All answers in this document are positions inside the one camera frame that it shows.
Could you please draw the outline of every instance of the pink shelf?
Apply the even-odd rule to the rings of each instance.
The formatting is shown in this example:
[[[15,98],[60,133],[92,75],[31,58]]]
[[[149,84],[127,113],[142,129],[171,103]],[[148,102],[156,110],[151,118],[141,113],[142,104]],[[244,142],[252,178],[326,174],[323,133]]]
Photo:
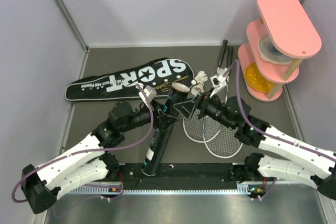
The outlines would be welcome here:
[[[239,59],[239,62],[240,62],[240,66],[241,66],[241,70],[243,71],[243,76],[244,76],[244,80],[245,80],[245,70],[246,68],[252,64],[254,61],[254,57],[253,57],[253,53],[251,51],[251,47],[249,45],[249,43],[245,43],[245,44],[242,44],[240,46],[240,48],[238,49],[238,59]],[[267,99],[266,98],[266,93],[262,93],[262,92],[259,92],[257,90],[254,90],[253,88],[251,88],[246,80],[245,80],[245,83],[246,83],[246,87],[247,87],[247,90],[248,92],[256,99],[260,100],[260,101],[263,101],[263,102],[271,102],[271,101],[274,101],[275,99],[279,98],[279,96],[281,95],[282,93],[282,88],[272,97],[272,99]]]
[[[277,65],[264,61],[261,58],[258,51],[258,43],[259,40],[267,34],[266,27],[263,23],[260,23],[258,20],[252,21],[247,26],[246,34],[251,46],[252,53],[254,55],[255,62],[261,75],[263,75],[267,80],[279,84],[285,84],[294,81],[294,79],[299,74],[299,68],[294,71],[287,81],[283,81],[281,77],[289,65]]]
[[[257,0],[273,45],[296,59],[313,57],[322,41],[298,0]]]

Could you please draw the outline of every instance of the gray floor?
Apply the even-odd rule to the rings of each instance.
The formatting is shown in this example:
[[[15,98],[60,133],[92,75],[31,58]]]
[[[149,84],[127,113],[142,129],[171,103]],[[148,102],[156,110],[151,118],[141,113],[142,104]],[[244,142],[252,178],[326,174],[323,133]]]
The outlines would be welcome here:
[[[107,203],[66,195],[49,211],[46,224],[327,224],[317,192],[304,185],[275,185],[263,201],[243,195],[124,195]]]
[[[234,58],[237,58],[238,47],[234,48]],[[185,60],[195,72],[204,70],[209,76],[216,72],[219,46],[201,47],[153,47],[153,48],[109,48],[91,49],[86,64],[84,77],[98,76],[142,65],[150,60],[168,57]],[[229,96],[236,94],[234,71],[230,75]],[[295,136],[291,118],[286,106],[284,96],[274,102],[261,102],[247,92],[243,76],[240,75],[240,92],[242,98],[252,107],[251,114],[269,122],[279,130]],[[79,143],[98,124],[104,121],[108,112],[116,102],[83,102],[77,103],[71,127],[68,135],[66,149]],[[133,109],[138,108],[139,101],[130,101]],[[148,126],[125,133],[126,140],[122,145],[128,145],[138,141],[146,134]],[[132,149],[115,153],[121,163],[142,163],[151,138],[143,144]],[[178,122],[172,134],[170,142],[163,156],[163,163],[218,163],[218,162],[243,162],[245,157],[252,152],[260,152],[258,149],[243,146],[240,152],[229,159],[221,159],[211,155],[204,144],[189,140],[183,131],[182,121]]]

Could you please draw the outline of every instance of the wooden post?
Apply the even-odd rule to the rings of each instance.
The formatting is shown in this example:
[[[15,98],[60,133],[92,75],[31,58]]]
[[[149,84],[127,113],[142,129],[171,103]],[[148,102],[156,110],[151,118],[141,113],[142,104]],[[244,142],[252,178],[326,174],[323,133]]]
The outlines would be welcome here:
[[[284,71],[281,79],[283,81],[287,81],[288,78],[292,75],[292,73],[295,71],[295,69],[301,64],[303,60],[302,59],[294,59],[291,64],[288,66],[288,68]]]
[[[274,86],[273,86],[273,88],[267,93],[266,98],[268,100],[272,99],[273,96],[279,91],[279,89],[282,88],[282,85],[283,84],[275,83]]]

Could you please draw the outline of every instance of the yellow polka dot object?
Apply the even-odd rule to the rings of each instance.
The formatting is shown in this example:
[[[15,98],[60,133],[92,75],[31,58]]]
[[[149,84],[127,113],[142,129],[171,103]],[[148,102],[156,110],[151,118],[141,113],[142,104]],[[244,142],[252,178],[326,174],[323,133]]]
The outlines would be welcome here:
[[[273,82],[266,80],[260,74],[256,63],[252,63],[246,68],[245,79],[251,88],[263,93],[268,93],[274,86]]]

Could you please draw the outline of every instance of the white wall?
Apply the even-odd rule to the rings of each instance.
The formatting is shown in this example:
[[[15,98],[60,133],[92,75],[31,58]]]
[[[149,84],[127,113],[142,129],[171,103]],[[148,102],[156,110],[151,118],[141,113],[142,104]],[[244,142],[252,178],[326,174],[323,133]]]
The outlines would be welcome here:
[[[22,224],[31,209],[12,189],[26,165],[55,157],[83,51],[54,0],[0,0],[0,49],[0,223]]]
[[[64,0],[86,43],[94,45],[247,41],[256,0]]]
[[[300,65],[288,85],[308,143],[336,152],[336,0],[305,0],[303,7],[322,39],[322,49]]]

